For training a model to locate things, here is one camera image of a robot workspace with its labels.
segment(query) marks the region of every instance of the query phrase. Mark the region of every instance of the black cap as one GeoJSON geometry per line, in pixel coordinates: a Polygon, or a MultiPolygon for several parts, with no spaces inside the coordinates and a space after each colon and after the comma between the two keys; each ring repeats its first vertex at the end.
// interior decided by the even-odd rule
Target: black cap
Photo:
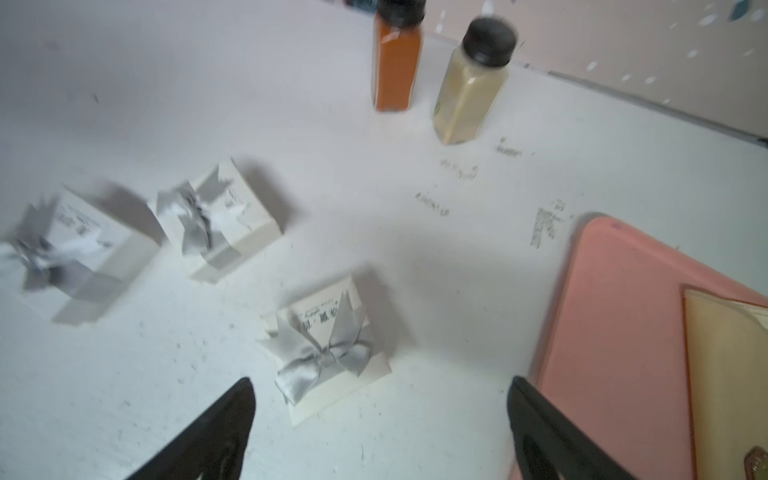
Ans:
{"type": "Polygon", "coordinates": [[[415,27],[424,19],[426,0],[379,0],[376,11],[393,27],[415,27]]]}
{"type": "Polygon", "coordinates": [[[509,63],[517,43],[518,36],[507,22],[495,17],[477,17],[469,24],[462,47],[473,61],[497,68],[509,63]]]}

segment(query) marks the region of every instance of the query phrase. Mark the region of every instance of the dirty white surface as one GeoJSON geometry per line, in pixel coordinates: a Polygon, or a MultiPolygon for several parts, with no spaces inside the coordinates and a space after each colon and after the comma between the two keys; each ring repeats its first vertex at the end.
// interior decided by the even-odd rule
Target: dirty white surface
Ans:
{"type": "Polygon", "coordinates": [[[520,68],[443,147],[452,46],[376,115],[370,27],[315,0],[0,5],[4,229],[67,184],[156,233],[128,190],[229,156],[285,227],[217,286],[166,245],[93,325],[0,296],[0,477],[124,478],[249,376],[243,478],[504,478],[506,389],[589,212],[768,293],[768,151],[520,68]],[[392,374],[291,429],[258,318],[349,273],[392,374]]]}

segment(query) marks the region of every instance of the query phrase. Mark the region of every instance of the pink tray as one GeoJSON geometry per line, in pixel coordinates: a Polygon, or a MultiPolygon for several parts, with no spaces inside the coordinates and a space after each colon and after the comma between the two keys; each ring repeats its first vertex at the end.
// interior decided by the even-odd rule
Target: pink tray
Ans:
{"type": "Polygon", "coordinates": [[[619,220],[592,220],[574,248],[541,367],[544,396],[640,480],[694,478],[688,286],[768,305],[619,220]]]}

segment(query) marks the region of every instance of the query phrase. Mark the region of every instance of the stain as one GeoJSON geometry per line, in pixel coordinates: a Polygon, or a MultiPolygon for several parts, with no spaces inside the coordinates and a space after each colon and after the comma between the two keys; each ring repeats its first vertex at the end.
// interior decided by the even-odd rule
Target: stain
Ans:
{"type": "Polygon", "coordinates": [[[512,157],[512,158],[517,158],[523,155],[523,153],[517,148],[506,148],[503,145],[498,145],[496,147],[496,151],[502,155],[506,155],[507,157],[512,157]]]}
{"type": "Polygon", "coordinates": [[[447,217],[448,215],[451,214],[451,211],[449,209],[442,207],[433,199],[429,198],[426,194],[423,194],[421,192],[417,193],[416,200],[418,200],[419,202],[425,204],[427,207],[437,212],[440,215],[440,217],[447,217]]]}
{"type": "Polygon", "coordinates": [[[464,171],[460,166],[447,160],[440,160],[440,165],[446,170],[453,171],[459,180],[474,180],[478,176],[478,167],[475,165],[470,171],[464,171]]]}
{"type": "Polygon", "coordinates": [[[46,40],[43,44],[46,50],[48,51],[60,51],[61,45],[56,40],[46,40]]]}
{"type": "Polygon", "coordinates": [[[541,238],[544,236],[544,232],[547,233],[547,237],[553,238],[557,233],[554,228],[555,222],[561,222],[563,219],[555,215],[549,210],[539,208],[536,213],[536,221],[533,225],[533,235],[531,236],[531,245],[537,249],[541,246],[541,238]]]}

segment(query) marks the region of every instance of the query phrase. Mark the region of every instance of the ribbon bow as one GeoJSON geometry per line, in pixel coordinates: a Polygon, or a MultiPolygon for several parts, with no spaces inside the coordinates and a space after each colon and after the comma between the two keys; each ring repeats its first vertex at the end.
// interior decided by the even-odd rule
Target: ribbon bow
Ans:
{"type": "Polygon", "coordinates": [[[211,207],[230,184],[230,180],[219,179],[219,167],[216,167],[197,189],[184,182],[173,190],[157,194],[157,215],[175,214],[184,227],[181,241],[184,256],[206,253],[215,243],[225,241],[219,231],[221,224],[233,221],[245,211],[245,205],[228,204],[224,209],[211,207]]]}
{"type": "Polygon", "coordinates": [[[16,231],[0,243],[0,269],[20,262],[26,268],[22,289],[27,292],[54,286],[73,298],[100,300],[103,293],[119,286],[120,281],[100,275],[100,285],[84,288],[97,274],[78,259],[100,253],[111,245],[99,241],[101,230],[98,228],[85,235],[72,231],[70,239],[51,245],[45,234],[51,229],[53,210],[53,207],[46,206],[27,207],[16,231]]]}
{"type": "Polygon", "coordinates": [[[349,293],[344,292],[325,347],[277,317],[277,336],[261,344],[287,362],[277,373],[275,384],[291,405],[296,405],[318,383],[325,369],[340,367],[360,376],[371,356],[371,347],[358,340],[365,317],[362,307],[352,309],[349,293]]]}

